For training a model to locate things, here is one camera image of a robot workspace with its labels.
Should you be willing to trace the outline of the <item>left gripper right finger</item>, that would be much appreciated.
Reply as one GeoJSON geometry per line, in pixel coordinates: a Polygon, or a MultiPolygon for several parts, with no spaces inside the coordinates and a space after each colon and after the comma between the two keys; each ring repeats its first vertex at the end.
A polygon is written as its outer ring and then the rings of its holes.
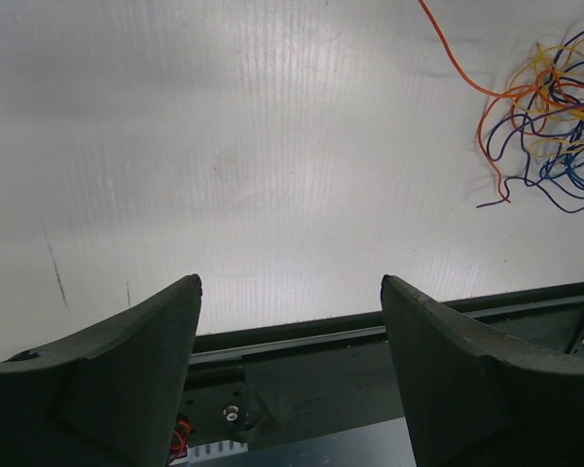
{"type": "Polygon", "coordinates": [[[419,466],[584,466],[584,335],[547,349],[390,275],[381,303],[419,466]]]}

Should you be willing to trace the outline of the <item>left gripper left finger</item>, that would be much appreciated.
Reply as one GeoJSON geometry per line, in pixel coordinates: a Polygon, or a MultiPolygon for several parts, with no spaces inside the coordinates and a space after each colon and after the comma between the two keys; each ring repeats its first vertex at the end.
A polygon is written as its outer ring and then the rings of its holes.
{"type": "Polygon", "coordinates": [[[198,275],[0,362],[0,466],[164,466],[201,311],[198,275]]]}

